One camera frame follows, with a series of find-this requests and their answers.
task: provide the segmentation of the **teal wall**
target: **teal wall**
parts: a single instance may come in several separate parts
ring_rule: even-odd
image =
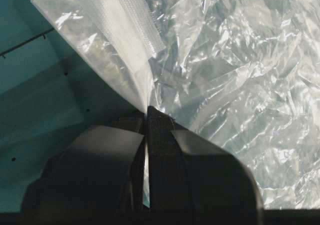
[[[30,0],[0,0],[0,53],[51,26]],[[56,31],[0,57],[0,213],[18,212],[49,157],[134,108]]]

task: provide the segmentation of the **crumpled plastic film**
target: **crumpled plastic film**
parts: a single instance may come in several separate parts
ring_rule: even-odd
[[[320,0],[145,1],[166,47],[148,61],[148,104],[246,164],[265,208],[320,208]],[[143,107],[138,76],[77,0],[32,2],[108,84]]]

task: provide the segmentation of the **plastic bag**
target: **plastic bag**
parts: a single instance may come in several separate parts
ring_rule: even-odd
[[[267,209],[319,208],[320,0],[145,1],[165,49],[139,74],[79,0],[32,0],[138,109],[154,105],[246,164]]]

